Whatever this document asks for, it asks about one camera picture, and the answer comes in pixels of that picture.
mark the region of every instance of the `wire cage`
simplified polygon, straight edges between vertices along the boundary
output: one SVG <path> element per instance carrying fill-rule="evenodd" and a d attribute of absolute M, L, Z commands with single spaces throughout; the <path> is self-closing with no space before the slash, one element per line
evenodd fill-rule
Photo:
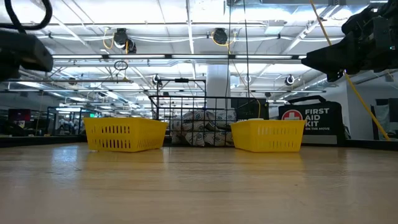
<path fill-rule="evenodd" d="M 172 146 L 234 146 L 230 124 L 251 118 L 269 119 L 266 99 L 215 96 L 149 97 L 153 119 L 168 123 Z"/>

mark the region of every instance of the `black bag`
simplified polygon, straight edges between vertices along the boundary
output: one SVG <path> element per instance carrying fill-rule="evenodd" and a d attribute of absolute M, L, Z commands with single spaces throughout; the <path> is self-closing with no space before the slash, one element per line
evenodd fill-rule
<path fill-rule="evenodd" d="M 310 105 L 294 103 L 319 100 Z M 307 96 L 288 101 L 290 105 L 279 107 L 279 119 L 306 119 L 303 143 L 332 144 L 342 146 L 345 142 L 345 129 L 341 105 L 327 101 L 321 96 Z"/>

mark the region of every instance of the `red cross symbol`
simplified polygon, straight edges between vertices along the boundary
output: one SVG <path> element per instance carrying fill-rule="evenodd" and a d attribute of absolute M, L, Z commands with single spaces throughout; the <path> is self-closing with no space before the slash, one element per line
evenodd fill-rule
<path fill-rule="evenodd" d="M 303 120 L 303 115 L 297 110 L 288 110 L 282 116 L 282 120 Z"/>

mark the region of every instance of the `cable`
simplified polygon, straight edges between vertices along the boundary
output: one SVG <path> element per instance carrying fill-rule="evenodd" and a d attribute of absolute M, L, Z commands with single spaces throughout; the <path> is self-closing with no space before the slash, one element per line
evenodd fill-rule
<path fill-rule="evenodd" d="M 232 63 L 234 64 L 236 73 L 238 73 L 239 78 L 240 78 L 240 80 L 242 81 L 243 85 L 244 85 L 246 88 L 248 88 L 248 86 L 246 86 L 246 84 L 244 83 L 244 80 L 243 80 L 243 78 L 242 78 L 242 75 L 239 73 L 238 68 L 236 67 L 236 64 L 235 64 L 234 60 L 232 60 Z M 250 93 L 250 95 L 251 95 L 255 100 L 257 100 L 257 103 L 259 104 L 259 114 L 258 114 L 258 118 L 260 118 L 260 117 L 261 117 L 261 103 L 260 103 L 260 101 L 259 101 L 251 92 L 249 92 L 249 93 Z"/>
<path fill-rule="evenodd" d="M 225 87 L 225 107 L 228 107 L 228 101 L 226 99 L 227 95 L 228 95 L 228 89 L 230 89 L 231 87 L 228 86 L 229 85 L 229 77 L 231 76 L 230 70 L 229 70 L 229 55 L 231 54 L 231 52 L 229 51 L 229 45 L 231 44 L 231 16 L 232 16 L 232 6 L 229 7 L 229 27 L 228 27 L 228 45 L 227 44 L 218 44 L 217 42 L 215 42 L 214 40 L 214 31 L 211 33 L 211 39 L 213 40 L 213 42 L 217 45 L 220 46 L 225 46 L 227 48 L 227 53 L 228 53 L 228 60 L 227 60 L 227 72 L 226 72 L 226 87 Z"/>
<path fill-rule="evenodd" d="M 246 20 L 246 0 L 243 0 L 244 29 L 246 32 L 246 60 L 248 65 L 248 92 L 250 93 L 249 83 L 249 42 L 248 42 L 248 22 Z"/>
<path fill-rule="evenodd" d="M 39 118 L 37 118 L 35 136 L 37 136 L 37 129 L 39 127 L 40 115 L 42 114 L 43 96 L 44 96 L 44 91 L 42 91 L 42 97 L 40 99 Z"/>
<path fill-rule="evenodd" d="M 19 21 L 17 15 L 15 14 L 14 10 L 12 9 L 11 5 L 11 0 L 4 0 L 4 4 L 6 6 L 6 10 L 8 13 L 8 16 L 11 19 L 12 24 L 5 24 L 5 23 L 0 23 L 0 28 L 6 28 L 6 29 L 16 29 L 18 32 L 21 34 L 26 34 L 26 30 L 41 30 L 44 27 L 46 27 L 51 20 L 52 17 L 52 6 L 49 0 L 42 0 L 44 8 L 45 8 L 45 15 L 42 20 L 37 25 L 32 25 L 32 26 L 23 26 L 21 22 Z"/>
<path fill-rule="evenodd" d="M 317 19 L 318 19 L 319 25 L 321 26 L 323 35 L 324 35 L 325 38 L 327 39 L 329 45 L 331 45 L 329 36 L 328 36 L 328 34 L 326 33 L 326 30 L 325 30 L 325 28 L 324 28 L 324 26 L 323 26 L 323 24 L 322 24 L 321 19 L 319 18 L 319 15 L 318 15 L 318 13 L 317 13 L 317 9 L 315 9 L 315 5 L 314 5 L 314 3 L 313 3 L 313 0 L 310 0 L 310 3 L 311 3 L 312 9 L 313 9 L 315 15 L 317 16 Z M 353 89 L 355 95 L 358 97 L 358 99 L 359 99 L 360 102 L 362 103 L 362 105 L 363 105 L 363 107 L 365 108 L 365 110 L 366 110 L 366 111 L 368 112 L 368 114 L 372 117 L 373 122 L 375 122 L 376 126 L 379 128 L 379 130 L 380 130 L 381 133 L 383 134 L 384 138 L 385 138 L 387 141 L 391 141 L 390 137 L 387 135 L 386 131 L 385 131 L 384 128 L 381 126 L 380 122 L 379 122 L 379 121 L 377 120 L 377 118 L 373 115 L 372 111 L 369 109 L 369 107 L 366 105 L 365 101 L 362 99 L 361 95 L 360 95 L 360 94 L 358 93 L 358 91 L 356 90 L 356 88 L 355 88 L 353 82 L 351 81 L 351 79 L 349 78 L 348 74 L 346 73 L 346 70 L 344 70 L 343 72 L 344 72 L 344 76 L 345 76 L 345 78 L 346 78 L 348 84 L 349 84 L 350 87 Z"/>
<path fill-rule="evenodd" d="M 104 44 L 104 47 L 106 47 L 107 49 L 112 49 L 112 47 L 113 47 L 113 42 L 114 42 L 114 32 L 113 32 L 113 35 L 112 35 L 112 44 L 111 44 L 111 46 L 110 47 L 108 47 L 107 45 L 106 45 L 106 43 L 105 43 L 105 39 L 103 39 L 103 44 Z"/>

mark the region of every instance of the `fluorescent light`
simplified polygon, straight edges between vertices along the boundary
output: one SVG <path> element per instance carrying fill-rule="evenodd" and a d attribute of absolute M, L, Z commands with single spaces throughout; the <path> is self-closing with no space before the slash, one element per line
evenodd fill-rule
<path fill-rule="evenodd" d="M 101 59 L 102 55 L 53 55 L 53 59 Z"/>
<path fill-rule="evenodd" d="M 80 92 L 107 92 L 108 90 L 77 90 Z"/>
<path fill-rule="evenodd" d="M 292 93 L 326 93 L 325 90 L 294 90 Z"/>
<path fill-rule="evenodd" d="M 107 94 L 110 98 L 114 98 L 115 100 L 119 99 L 119 97 L 118 97 L 115 93 L 112 93 L 111 91 L 107 92 L 106 94 Z"/>
<path fill-rule="evenodd" d="M 40 88 L 42 87 L 42 85 L 38 84 L 38 83 L 33 83 L 33 82 L 17 82 L 18 84 L 21 85 L 25 85 L 25 86 L 30 86 L 30 87 L 34 87 L 34 88 Z"/>
<path fill-rule="evenodd" d="M 80 108 L 56 108 L 57 111 L 80 112 Z"/>
<path fill-rule="evenodd" d="M 80 98 L 80 97 L 69 97 L 69 98 L 71 100 L 80 101 L 80 102 L 88 101 L 87 99 Z"/>
<path fill-rule="evenodd" d="M 51 93 L 51 94 L 53 94 L 54 96 L 63 97 L 61 94 L 58 94 L 58 93 Z"/>
<path fill-rule="evenodd" d="M 101 49 L 100 51 L 110 54 L 106 49 Z"/>
<path fill-rule="evenodd" d="M 247 55 L 237 55 L 236 59 L 247 59 Z M 291 55 L 249 55 L 249 59 L 292 59 Z"/>
<path fill-rule="evenodd" d="M 165 55 L 109 55 L 112 59 L 125 59 L 125 58 L 165 58 Z"/>
<path fill-rule="evenodd" d="M 7 91 L 16 91 L 16 92 L 23 92 L 23 91 L 26 91 L 26 92 L 35 92 L 35 91 L 40 91 L 40 90 L 7 90 Z"/>
<path fill-rule="evenodd" d="M 43 90 L 46 92 L 73 92 L 74 90 Z"/>
<path fill-rule="evenodd" d="M 287 90 L 253 90 L 256 93 L 287 93 Z M 231 90 L 231 92 L 247 93 L 247 90 Z"/>
<path fill-rule="evenodd" d="M 147 90 L 148 92 L 156 92 L 156 90 Z M 183 92 L 203 92 L 202 90 L 168 90 L 168 89 L 163 89 L 163 90 L 160 90 L 161 92 L 165 92 L 165 91 L 167 91 L 167 92 L 180 92 L 180 91 L 183 91 Z"/>
<path fill-rule="evenodd" d="M 190 59 L 190 58 L 228 59 L 228 55 L 172 55 L 172 58 L 181 58 L 181 59 Z"/>

